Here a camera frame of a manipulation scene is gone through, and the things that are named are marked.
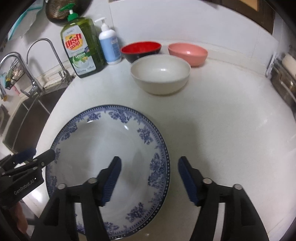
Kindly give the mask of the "person left hand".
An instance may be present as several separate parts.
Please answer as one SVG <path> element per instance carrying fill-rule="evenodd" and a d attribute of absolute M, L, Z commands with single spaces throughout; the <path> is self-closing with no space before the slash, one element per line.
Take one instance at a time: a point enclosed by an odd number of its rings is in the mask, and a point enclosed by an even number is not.
<path fill-rule="evenodd" d="M 28 229 L 28 222 L 23 213 L 23 209 L 20 202 L 18 202 L 15 206 L 13 206 L 10 209 L 10 214 L 13 217 L 14 221 L 16 222 L 16 226 L 18 230 L 21 233 L 26 234 Z"/>

